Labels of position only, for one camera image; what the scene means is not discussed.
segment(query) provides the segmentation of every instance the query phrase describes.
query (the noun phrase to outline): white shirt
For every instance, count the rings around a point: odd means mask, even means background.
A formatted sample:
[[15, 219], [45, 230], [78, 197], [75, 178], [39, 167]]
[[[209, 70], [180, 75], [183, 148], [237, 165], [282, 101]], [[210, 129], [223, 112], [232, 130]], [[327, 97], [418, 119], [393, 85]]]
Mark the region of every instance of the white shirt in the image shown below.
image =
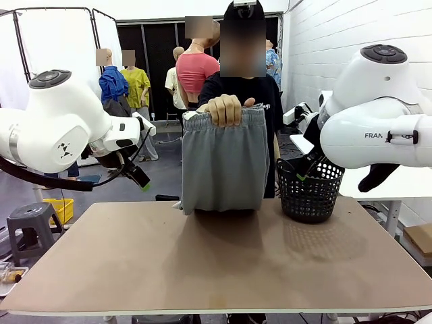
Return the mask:
[[168, 70], [165, 87], [167, 89], [174, 90], [173, 101], [175, 108], [187, 110], [186, 106], [183, 103], [182, 96], [180, 95], [180, 90], [178, 88], [177, 72], [175, 67]]

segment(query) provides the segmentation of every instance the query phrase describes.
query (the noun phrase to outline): yellow shirt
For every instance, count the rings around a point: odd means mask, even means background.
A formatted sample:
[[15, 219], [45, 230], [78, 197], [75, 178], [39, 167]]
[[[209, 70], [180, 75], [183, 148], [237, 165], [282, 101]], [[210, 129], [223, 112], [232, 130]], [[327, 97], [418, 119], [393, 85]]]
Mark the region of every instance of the yellow shirt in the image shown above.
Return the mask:
[[[131, 108], [141, 108], [141, 96], [144, 88], [150, 88], [150, 80], [147, 78], [146, 72], [142, 69], [135, 67], [133, 70], [122, 70], [126, 81], [129, 83], [129, 96], [128, 103]], [[149, 93], [145, 94], [145, 106], [148, 107], [150, 103]]]

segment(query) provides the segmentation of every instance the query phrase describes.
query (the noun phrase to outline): blue shirt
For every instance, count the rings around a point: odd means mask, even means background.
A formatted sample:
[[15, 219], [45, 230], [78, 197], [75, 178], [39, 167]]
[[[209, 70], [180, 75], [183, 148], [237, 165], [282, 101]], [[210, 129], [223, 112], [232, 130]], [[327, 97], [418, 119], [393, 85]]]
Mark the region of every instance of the blue shirt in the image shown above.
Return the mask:
[[129, 95], [129, 84], [116, 66], [107, 66], [99, 78], [102, 89], [102, 103], [109, 99], [118, 101], [118, 97]]
[[278, 54], [276, 54], [274, 49], [269, 49], [265, 53], [265, 62], [267, 67], [267, 74], [273, 76], [279, 89], [281, 88], [281, 73], [282, 73], [282, 62]]

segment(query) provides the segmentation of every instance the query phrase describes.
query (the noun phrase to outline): yellow plastic bin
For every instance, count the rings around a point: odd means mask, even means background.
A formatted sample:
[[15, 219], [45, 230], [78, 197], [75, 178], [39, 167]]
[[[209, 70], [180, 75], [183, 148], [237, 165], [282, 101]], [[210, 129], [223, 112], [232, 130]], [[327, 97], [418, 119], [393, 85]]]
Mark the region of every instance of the yellow plastic bin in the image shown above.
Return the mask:
[[46, 203], [51, 203], [57, 213], [60, 223], [64, 225], [74, 216], [74, 199], [44, 199]]

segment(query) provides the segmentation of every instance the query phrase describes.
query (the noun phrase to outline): pink crop top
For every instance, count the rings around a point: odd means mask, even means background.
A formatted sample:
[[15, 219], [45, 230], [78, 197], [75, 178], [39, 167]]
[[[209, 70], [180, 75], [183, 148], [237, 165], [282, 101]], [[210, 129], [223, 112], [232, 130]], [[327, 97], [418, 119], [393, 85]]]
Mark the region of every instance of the pink crop top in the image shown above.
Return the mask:
[[183, 89], [189, 93], [200, 93], [204, 81], [221, 69], [217, 60], [206, 53], [182, 54], [175, 68]]

